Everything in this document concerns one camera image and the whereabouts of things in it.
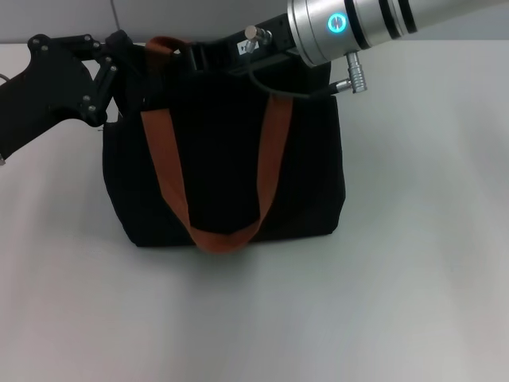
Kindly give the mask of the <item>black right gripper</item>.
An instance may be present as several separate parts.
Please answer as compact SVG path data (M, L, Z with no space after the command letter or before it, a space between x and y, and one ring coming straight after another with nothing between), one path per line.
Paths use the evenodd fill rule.
M296 52L288 14L281 14L224 39L210 43L191 42L186 57L194 72L207 69L244 74L249 64L254 70L285 60Z

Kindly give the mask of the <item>black bag with brown straps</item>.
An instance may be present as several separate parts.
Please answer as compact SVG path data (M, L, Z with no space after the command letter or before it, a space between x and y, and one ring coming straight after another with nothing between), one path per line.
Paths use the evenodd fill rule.
M188 75L171 37L132 44L132 63L117 64L119 119L103 130L104 182L132 243L225 253L336 229L345 184L334 97Z

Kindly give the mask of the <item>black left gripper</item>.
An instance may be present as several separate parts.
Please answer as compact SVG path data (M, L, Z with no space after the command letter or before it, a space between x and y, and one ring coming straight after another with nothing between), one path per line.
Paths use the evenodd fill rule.
M0 162L67 119L102 126L116 64L132 63L132 46L121 29L103 43L88 34L32 37L27 68L0 85Z

